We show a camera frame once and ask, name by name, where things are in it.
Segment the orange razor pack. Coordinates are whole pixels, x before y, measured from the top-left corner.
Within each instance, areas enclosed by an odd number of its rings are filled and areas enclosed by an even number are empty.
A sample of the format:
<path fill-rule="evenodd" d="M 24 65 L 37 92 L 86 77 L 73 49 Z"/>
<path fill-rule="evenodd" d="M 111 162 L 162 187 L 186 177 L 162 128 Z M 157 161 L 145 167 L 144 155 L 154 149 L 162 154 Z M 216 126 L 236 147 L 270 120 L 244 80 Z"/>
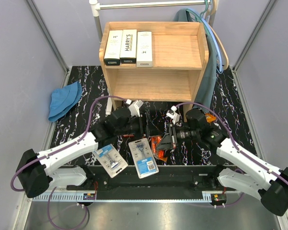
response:
<path fill-rule="evenodd" d="M 154 157 L 157 160 L 161 160 L 163 162 L 167 162 L 167 157 L 165 157 L 164 150 L 157 149 L 158 145 L 161 142 L 161 136 L 151 137 L 151 150 Z"/>
<path fill-rule="evenodd" d="M 206 117 L 206 121 L 210 124 L 210 123 L 213 123 L 217 120 L 217 118 L 212 115 L 212 114 L 209 114 L 209 113 L 206 113 L 205 114 L 205 117 Z"/>

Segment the white h razor box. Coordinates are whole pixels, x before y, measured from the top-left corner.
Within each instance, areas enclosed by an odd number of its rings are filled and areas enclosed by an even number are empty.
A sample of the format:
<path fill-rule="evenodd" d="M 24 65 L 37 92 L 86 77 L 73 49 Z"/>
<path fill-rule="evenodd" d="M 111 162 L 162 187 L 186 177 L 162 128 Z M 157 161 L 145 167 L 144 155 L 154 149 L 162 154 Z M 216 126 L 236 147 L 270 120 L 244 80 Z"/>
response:
<path fill-rule="evenodd" d="M 111 30 L 106 44 L 104 63 L 107 66 L 120 65 L 120 51 L 122 44 L 122 30 Z"/>
<path fill-rule="evenodd" d="M 152 32 L 138 32 L 136 66 L 152 67 Z"/>

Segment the white Harry's razor box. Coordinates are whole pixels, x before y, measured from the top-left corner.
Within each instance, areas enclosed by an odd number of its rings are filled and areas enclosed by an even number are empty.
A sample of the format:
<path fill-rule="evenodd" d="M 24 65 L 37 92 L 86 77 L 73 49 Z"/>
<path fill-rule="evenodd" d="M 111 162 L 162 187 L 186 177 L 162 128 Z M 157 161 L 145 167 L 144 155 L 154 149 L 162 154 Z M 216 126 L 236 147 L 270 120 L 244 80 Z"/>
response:
<path fill-rule="evenodd" d="M 137 30 L 123 30 L 120 61 L 121 64 L 134 64 L 136 63 L 137 55 Z"/>

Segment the orange razor pack horizontal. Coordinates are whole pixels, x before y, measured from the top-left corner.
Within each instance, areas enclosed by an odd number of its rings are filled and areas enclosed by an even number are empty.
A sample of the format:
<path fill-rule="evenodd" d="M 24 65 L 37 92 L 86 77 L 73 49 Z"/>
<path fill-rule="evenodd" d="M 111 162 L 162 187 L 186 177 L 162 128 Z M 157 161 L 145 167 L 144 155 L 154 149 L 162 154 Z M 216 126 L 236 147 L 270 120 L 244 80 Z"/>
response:
<path fill-rule="evenodd" d="M 125 135 L 122 135 L 122 136 L 128 138 L 128 137 L 134 137 L 135 135 L 134 134 L 125 134 Z"/>

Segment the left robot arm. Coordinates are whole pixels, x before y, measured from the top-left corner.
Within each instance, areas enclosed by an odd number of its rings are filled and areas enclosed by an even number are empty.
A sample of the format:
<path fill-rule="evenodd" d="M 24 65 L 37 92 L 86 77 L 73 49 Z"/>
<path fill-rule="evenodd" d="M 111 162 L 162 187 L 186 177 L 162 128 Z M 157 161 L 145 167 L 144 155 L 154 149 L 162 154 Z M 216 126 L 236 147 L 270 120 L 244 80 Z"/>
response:
<path fill-rule="evenodd" d="M 15 176 L 28 198 L 35 198 L 51 186 L 80 186 L 88 190 L 94 178 L 83 168 L 68 171 L 62 166 L 89 152 L 106 147 L 119 136 L 148 137 L 153 132 L 151 119 L 146 113 L 132 113 L 130 108 L 119 107 L 95 123 L 78 137 L 54 148 L 35 152 L 29 149 L 22 154 Z"/>

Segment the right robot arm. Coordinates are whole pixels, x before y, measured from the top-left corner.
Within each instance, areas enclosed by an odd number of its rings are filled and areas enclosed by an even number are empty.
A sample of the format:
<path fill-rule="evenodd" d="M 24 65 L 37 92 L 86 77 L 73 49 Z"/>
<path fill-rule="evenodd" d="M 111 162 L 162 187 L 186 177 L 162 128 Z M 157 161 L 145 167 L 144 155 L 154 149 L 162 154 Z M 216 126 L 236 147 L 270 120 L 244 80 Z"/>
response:
<path fill-rule="evenodd" d="M 158 150 L 171 150 L 179 142 L 193 140 L 237 166 L 242 173 L 225 166 L 217 166 L 208 177 L 209 187 L 219 190 L 232 188 L 258 199 L 276 216 L 288 210 L 288 167 L 280 169 L 250 153 L 240 146 L 226 131 L 215 125 L 214 115 L 195 108 L 189 110 L 186 122 L 180 122 L 177 108 L 173 106 L 166 115 L 172 120 L 167 133 L 157 145 Z"/>

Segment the wooden two-tier shelf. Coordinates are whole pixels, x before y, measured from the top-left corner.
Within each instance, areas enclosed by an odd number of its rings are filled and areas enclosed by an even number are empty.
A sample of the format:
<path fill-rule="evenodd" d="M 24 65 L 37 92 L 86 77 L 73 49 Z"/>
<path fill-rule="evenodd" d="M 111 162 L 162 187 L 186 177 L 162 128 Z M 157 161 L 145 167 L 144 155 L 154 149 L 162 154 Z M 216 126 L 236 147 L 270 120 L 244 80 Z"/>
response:
<path fill-rule="evenodd" d="M 104 54 L 109 32 L 137 29 L 152 32 L 152 67 L 135 64 L 107 66 Z M 203 79 L 209 50 L 203 23 L 198 22 L 108 22 L 99 49 L 99 60 L 112 96 L 112 108 L 122 98 L 142 101 L 184 102 L 192 109 Z"/>

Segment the Gillette blister pack centre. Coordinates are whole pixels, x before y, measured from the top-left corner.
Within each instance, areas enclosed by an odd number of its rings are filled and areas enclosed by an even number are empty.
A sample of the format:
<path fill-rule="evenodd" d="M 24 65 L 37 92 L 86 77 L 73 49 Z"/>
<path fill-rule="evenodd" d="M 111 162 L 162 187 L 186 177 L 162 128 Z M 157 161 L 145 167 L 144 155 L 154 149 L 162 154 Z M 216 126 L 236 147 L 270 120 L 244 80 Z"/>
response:
<path fill-rule="evenodd" d="M 159 172 L 154 155 L 147 138 L 142 138 L 128 144 L 139 179 Z"/>

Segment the gillette blister pack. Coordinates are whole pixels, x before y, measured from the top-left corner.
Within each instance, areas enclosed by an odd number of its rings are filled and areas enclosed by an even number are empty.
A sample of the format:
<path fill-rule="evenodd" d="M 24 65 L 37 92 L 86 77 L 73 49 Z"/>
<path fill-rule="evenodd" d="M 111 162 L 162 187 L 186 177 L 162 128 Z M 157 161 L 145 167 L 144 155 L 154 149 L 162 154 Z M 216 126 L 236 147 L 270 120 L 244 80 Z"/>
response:
<path fill-rule="evenodd" d="M 159 172 L 154 155 L 147 138 L 142 138 L 128 144 L 139 179 Z"/>
<path fill-rule="evenodd" d="M 112 144 L 92 153 L 111 178 L 116 177 L 128 166 L 128 163 Z"/>

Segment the Gillette blister pack left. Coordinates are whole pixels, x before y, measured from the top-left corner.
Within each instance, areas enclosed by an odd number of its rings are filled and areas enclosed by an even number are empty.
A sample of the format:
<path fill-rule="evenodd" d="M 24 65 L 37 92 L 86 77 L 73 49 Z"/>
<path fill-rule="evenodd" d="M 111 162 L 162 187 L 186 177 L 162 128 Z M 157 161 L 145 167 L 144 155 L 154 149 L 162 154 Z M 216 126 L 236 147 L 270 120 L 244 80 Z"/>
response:
<path fill-rule="evenodd" d="M 128 163 L 112 144 L 92 153 L 111 178 L 116 177 L 128 166 Z"/>

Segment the teal hanging garment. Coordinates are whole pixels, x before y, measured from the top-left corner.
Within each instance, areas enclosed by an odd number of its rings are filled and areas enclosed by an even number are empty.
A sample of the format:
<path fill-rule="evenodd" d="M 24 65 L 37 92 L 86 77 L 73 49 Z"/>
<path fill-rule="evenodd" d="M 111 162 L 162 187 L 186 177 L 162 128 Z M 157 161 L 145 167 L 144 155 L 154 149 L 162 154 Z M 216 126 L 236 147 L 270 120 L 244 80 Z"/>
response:
<path fill-rule="evenodd" d="M 180 9 L 175 17 L 175 22 L 196 22 L 195 18 L 192 15 L 189 15 L 186 12 L 186 9 Z M 202 81 L 197 92 L 195 102 L 202 104 L 203 106 L 210 108 L 213 91 L 217 79 L 217 57 L 216 49 L 213 44 L 211 36 L 206 35 L 207 45 L 209 50 L 209 58 L 207 62 L 207 67 L 205 69 Z"/>

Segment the blue bucket hat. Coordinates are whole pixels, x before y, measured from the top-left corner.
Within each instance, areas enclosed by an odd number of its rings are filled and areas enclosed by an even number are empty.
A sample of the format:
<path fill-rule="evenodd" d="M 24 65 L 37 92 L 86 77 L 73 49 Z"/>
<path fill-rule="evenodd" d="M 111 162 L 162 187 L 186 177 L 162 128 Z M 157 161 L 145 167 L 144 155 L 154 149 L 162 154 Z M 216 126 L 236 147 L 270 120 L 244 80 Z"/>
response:
<path fill-rule="evenodd" d="M 51 103 L 49 106 L 48 120 L 55 122 L 62 118 L 82 96 L 82 86 L 79 81 L 67 85 L 60 89 L 55 89 L 51 93 Z"/>

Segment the green hanger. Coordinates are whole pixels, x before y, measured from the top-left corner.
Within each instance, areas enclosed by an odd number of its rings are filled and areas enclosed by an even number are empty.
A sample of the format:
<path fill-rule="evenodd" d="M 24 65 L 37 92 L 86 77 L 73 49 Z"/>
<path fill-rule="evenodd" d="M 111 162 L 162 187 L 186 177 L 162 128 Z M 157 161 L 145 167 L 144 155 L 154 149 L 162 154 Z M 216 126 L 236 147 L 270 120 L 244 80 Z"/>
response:
<path fill-rule="evenodd" d="M 209 8 L 209 3 L 207 0 L 204 0 L 205 3 L 205 9 L 201 12 L 201 13 L 197 13 L 195 10 L 191 9 L 191 8 L 187 8 L 186 12 L 192 16 L 194 16 L 196 22 L 200 22 L 203 24 L 206 35 L 211 35 L 211 30 L 208 28 L 208 23 L 206 22 L 206 20 L 204 19 L 203 16 L 205 16 L 206 12 L 208 11 Z"/>

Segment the light blue hanger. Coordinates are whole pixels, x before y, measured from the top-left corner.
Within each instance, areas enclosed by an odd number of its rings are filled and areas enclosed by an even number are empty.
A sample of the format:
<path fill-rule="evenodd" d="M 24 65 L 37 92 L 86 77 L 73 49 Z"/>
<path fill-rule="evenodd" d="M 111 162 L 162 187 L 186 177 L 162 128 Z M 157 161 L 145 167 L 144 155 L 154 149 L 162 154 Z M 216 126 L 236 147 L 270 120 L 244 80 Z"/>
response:
<path fill-rule="evenodd" d="M 207 32 L 208 35 L 211 36 L 213 44 L 214 44 L 215 49 L 216 49 L 217 72 L 220 73 L 220 74 L 223 73 L 222 57 L 221 57 L 221 54 L 220 54 L 220 48 L 219 48 L 219 46 L 217 44 L 216 38 L 214 36 L 214 33 L 212 32 L 212 28 L 210 27 L 210 25 L 206 22 L 206 20 L 204 18 L 200 17 L 200 14 L 198 12 L 196 12 L 193 9 L 190 9 L 190 8 L 187 8 L 186 12 L 189 15 L 192 15 L 196 19 L 197 22 L 203 23 L 205 31 Z"/>

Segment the metal clothes rack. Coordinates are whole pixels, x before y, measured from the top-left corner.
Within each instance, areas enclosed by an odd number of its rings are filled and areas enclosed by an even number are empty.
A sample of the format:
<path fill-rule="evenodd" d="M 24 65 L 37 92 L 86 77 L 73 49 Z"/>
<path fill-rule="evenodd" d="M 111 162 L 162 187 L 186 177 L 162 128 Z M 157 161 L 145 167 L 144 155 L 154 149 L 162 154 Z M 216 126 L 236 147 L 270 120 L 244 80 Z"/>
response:
<path fill-rule="evenodd" d="M 104 29 L 101 26 L 100 11 L 135 9 L 135 8 L 156 8 L 186 5 L 204 5 L 204 0 L 183 0 L 183 1 L 161 1 L 161 2 L 141 2 L 141 3 L 122 3 L 102 5 L 97 0 L 89 1 L 99 40 L 102 41 L 103 35 L 109 30 L 138 29 L 139 31 L 151 31 L 156 35 L 196 35 L 200 22 L 108 22 Z"/>

